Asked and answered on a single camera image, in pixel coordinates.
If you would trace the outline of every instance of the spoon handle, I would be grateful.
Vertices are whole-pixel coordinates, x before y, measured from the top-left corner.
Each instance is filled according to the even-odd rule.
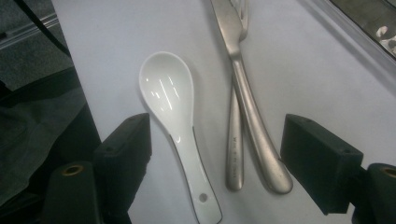
[[[210,186],[192,129],[171,134],[189,185],[192,205],[199,223],[216,224],[222,219],[219,203]]]
[[[293,187],[285,165],[280,161],[274,145],[266,131],[259,109],[251,93],[242,56],[232,57],[234,87],[238,103],[247,125],[248,135],[259,159],[260,168],[268,187],[275,193],[289,193]]]
[[[242,120],[235,88],[232,87],[230,127],[228,132],[226,183],[230,190],[240,190],[244,185],[244,150]]]

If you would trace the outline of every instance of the spoon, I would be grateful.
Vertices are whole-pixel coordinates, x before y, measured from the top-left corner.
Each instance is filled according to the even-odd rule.
[[[175,144],[199,223],[219,223],[222,219],[219,203],[193,133],[194,90],[188,66],[175,54],[154,53],[140,69],[139,85],[148,107]]]

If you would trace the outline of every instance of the silverware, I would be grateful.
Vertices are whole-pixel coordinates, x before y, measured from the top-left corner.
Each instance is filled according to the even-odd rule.
[[[285,194],[291,191],[292,181],[280,161],[254,102],[248,85],[245,67],[239,47],[243,31],[238,13],[229,0],[211,0],[224,39],[225,47],[233,63],[233,85],[242,110],[248,135],[256,151],[263,177],[273,192]]]
[[[248,34],[248,0],[231,0],[242,22],[242,34],[240,40]],[[242,120],[239,111],[235,89],[232,87],[230,102],[230,126],[228,132],[226,184],[228,189],[240,190],[244,185],[244,149],[242,141]]]

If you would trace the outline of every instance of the white tabletop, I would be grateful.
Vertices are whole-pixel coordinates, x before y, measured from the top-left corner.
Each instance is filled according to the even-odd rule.
[[[52,2],[102,140],[124,119],[148,112],[138,88],[140,66],[156,51],[173,52],[192,72],[197,144],[221,223],[350,223],[352,206],[348,215],[325,217],[295,179],[288,195],[268,192],[248,144],[245,185],[238,192],[226,189],[232,67],[209,0]],[[396,98],[386,80],[393,80],[396,65],[356,28],[349,32],[325,0],[315,2],[250,1],[241,48],[275,147],[280,149],[284,118],[291,113],[313,119],[362,151],[363,167],[395,164]],[[389,67],[378,65],[367,49]],[[151,161],[129,211],[132,222],[197,223],[177,153],[153,116],[151,138]]]

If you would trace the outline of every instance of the black cable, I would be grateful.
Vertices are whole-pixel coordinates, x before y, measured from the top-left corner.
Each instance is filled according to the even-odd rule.
[[[21,10],[29,17],[29,19],[37,26],[37,28],[54,44],[59,50],[71,58],[70,51],[47,29],[41,20],[35,15],[23,0],[14,0]]]

